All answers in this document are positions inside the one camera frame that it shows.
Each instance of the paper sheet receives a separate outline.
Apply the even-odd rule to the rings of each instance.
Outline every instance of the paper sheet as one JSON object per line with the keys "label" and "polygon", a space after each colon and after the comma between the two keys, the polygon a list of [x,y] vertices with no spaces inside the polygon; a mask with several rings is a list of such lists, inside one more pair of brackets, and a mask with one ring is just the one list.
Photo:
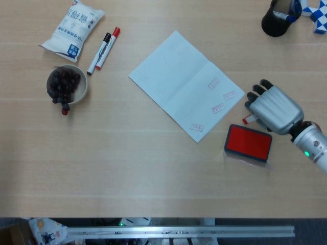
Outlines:
{"label": "paper sheet", "polygon": [[243,90],[177,31],[129,78],[196,142],[244,95]]}

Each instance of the red cap marker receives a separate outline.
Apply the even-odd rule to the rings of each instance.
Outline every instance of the red cap marker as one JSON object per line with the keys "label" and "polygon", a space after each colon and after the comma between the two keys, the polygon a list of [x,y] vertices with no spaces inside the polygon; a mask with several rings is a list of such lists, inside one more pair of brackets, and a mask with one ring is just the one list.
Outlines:
{"label": "red cap marker", "polygon": [[119,29],[118,27],[116,27],[111,35],[111,39],[108,42],[107,46],[105,47],[104,51],[103,51],[103,55],[102,57],[98,60],[97,65],[96,65],[96,69],[100,70],[103,63],[106,61],[107,56],[109,55],[109,52],[113,46],[113,43],[115,42],[116,38],[119,36],[119,33],[121,32],[121,29]]}

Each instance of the wooden table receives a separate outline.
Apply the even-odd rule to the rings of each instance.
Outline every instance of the wooden table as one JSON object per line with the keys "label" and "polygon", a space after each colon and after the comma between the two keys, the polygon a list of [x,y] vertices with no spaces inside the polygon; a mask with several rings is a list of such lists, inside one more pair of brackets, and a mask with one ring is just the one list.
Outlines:
{"label": "wooden table", "polygon": [[271,38],[261,29],[269,1],[84,2],[106,17],[80,68],[104,33],[122,32],[68,116],[45,82],[69,62],[38,45],[70,2],[12,0],[0,10],[0,216],[327,216],[327,176],[290,136],[272,134],[270,169],[224,159],[229,125],[249,114],[246,98],[196,143],[127,77],[178,30],[244,91],[268,79],[327,130],[326,35],[313,34],[308,18]]}

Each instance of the marker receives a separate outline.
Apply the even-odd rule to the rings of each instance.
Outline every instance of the marker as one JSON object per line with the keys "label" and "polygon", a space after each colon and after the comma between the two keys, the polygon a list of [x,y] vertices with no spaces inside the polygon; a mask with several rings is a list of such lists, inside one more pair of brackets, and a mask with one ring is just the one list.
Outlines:
{"label": "marker", "polygon": [[111,34],[107,32],[106,36],[104,37],[101,46],[98,50],[98,52],[96,53],[96,55],[94,56],[94,59],[91,62],[90,67],[87,69],[87,74],[88,75],[92,75],[94,68],[96,67],[96,64],[98,62],[98,60],[101,58],[101,54],[103,53],[104,48],[106,47],[106,45],[108,44],[108,42],[110,41],[111,38]]}
{"label": "marker", "polygon": [[109,55],[109,52],[113,46],[114,41],[116,40],[116,38],[118,37],[120,32],[121,32],[121,29],[119,29],[118,27],[116,27],[114,29],[112,36],[111,36],[111,40],[109,41],[108,45],[105,47],[103,55],[100,57],[100,59],[97,62],[97,65],[96,65],[97,70],[101,69],[103,63],[105,62],[107,56]]}

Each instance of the red ink pad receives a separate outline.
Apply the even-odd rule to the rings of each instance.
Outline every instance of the red ink pad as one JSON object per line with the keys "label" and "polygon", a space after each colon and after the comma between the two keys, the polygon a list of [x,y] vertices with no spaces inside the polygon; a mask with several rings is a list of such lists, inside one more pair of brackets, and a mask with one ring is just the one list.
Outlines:
{"label": "red ink pad", "polygon": [[267,162],[272,137],[254,129],[230,125],[225,151],[261,162]]}

